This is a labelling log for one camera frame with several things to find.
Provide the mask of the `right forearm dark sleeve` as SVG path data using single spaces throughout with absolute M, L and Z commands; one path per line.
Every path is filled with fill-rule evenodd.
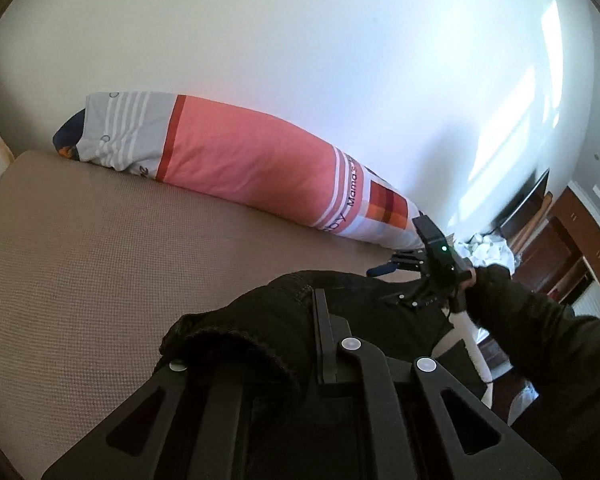
M 565 479 L 600 479 L 600 318 L 512 280 L 483 326 L 538 397 L 513 428 Z

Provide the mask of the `right hand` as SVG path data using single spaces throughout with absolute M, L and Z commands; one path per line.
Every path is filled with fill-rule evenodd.
M 498 303 L 500 289 L 510 281 L 510 273 L 505 266 L 499 264 L 478 268 L 472 266 L 469 271 L 470 278 L 460 284 L 460 291 L 471 321 L 483 326 L 491 308 Z

